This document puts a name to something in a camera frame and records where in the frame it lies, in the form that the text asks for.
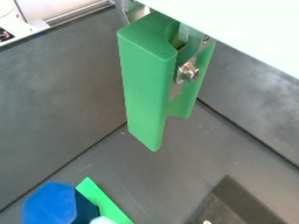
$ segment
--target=metal bracket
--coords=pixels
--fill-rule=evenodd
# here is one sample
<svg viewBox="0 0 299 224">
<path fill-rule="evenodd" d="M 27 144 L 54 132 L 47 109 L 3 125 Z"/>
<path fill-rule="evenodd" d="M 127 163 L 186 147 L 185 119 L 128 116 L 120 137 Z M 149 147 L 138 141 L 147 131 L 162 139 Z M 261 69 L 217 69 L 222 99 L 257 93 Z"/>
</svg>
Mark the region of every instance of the metal bracket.
<svg viewBox="0 0 299 224">
<path fill-rule="evenodd" d="M 183 81 L 195 82 L 198 80 L 201 76 L 201 69 L 197 68 L 195 62 L 199 54 L 215 41 L 214 38 L 201 33 L 199 31 L 195 31 L 189 25 L 183 23 L 181 23 L 179 28 L 179 39 L 181 41 L 186 42 L 190 47 L 198 49 L 198 51 L 191 56 L 191 58 L 182 65 L 179 65 L 177 74 L 177 84 L 182 84 Z"/>
<path fill-rule="evenodd" d="M 116 11 L 124 25 L 130 25 L 139 18 L 151 13 L 150 7 L 135 0 L 116 0 Z"/>
</svg>

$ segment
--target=gray floor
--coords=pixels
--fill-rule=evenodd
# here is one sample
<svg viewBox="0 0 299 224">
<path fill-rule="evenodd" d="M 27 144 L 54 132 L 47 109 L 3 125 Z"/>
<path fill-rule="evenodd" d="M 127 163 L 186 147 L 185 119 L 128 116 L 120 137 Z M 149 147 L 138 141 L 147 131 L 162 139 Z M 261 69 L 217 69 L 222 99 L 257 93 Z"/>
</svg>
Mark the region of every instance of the gray floor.
<svg viewBox="0 0 299 224">
<path fill-rule="evenodd" d="M 298 223 L 297 167 L 199 103 L 191 119 L 169 119 L 157 153 L 123 126 L 50 179 L 76 185 L 92 177 L 135 223 L 181 224 L 226 174 Z M 19 223 L 23 201 L 3 211 L 0 223 Z"/>
</svg>

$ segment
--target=green block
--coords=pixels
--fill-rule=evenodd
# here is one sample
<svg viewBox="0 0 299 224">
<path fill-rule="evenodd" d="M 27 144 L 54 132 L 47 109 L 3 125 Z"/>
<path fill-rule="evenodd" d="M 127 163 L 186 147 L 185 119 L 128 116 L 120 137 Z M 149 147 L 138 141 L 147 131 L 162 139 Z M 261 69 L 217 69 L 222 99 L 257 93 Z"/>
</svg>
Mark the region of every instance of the green block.
<svg viewBox="0 0 299 224">
<path fill-rule="evenodd" d="M 84 197 L 99 207 L 100 215 L 110 218 L 116 224 L 134 224 L 115 202 L 99 189 L 90 178 L 84 178 L 76 187 Z"/>
<path fill-rule="evenodd" d="M 194 83 L 186 81 L 182 93 L 171 100 L 181 56 L 177 46 L 182 44 L 178 31 L 179 22 L 159 12 L 118 31 L 128 131 L 151 151 L 162 146 L 166 117 L 191 115 L 215 47 L 210 45 L 198 57 L 201 78 Z M 197 49 L 185 48 L 194 55 Z"/>
</svg>

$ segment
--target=bolt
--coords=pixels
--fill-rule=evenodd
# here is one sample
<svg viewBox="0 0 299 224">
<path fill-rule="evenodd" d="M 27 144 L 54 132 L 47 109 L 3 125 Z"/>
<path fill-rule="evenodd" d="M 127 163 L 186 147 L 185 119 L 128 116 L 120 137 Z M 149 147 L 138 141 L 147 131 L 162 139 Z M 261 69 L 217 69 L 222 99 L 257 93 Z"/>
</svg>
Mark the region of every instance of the bolt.
<svg viewBox="0 0 299 224">
<path fill-rule="evenodd" d="M 201 69 L 190 62 L 179 67 L 179 74 L 183 80 L 195 82 L 201 76 Z"/>
</svg>

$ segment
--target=gray wall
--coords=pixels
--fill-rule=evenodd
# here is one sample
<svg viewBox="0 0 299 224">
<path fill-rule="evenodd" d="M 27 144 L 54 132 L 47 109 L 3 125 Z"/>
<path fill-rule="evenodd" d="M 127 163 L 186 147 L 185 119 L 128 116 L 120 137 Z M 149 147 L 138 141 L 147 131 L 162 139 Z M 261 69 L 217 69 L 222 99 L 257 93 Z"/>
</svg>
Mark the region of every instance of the gray wall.
<svg viewBox="0 0 299 224">
<path fill-rule="evenodd" d="M 2 49 L 0 210 L 126 122 L 112 14 Z"/>
</svg>

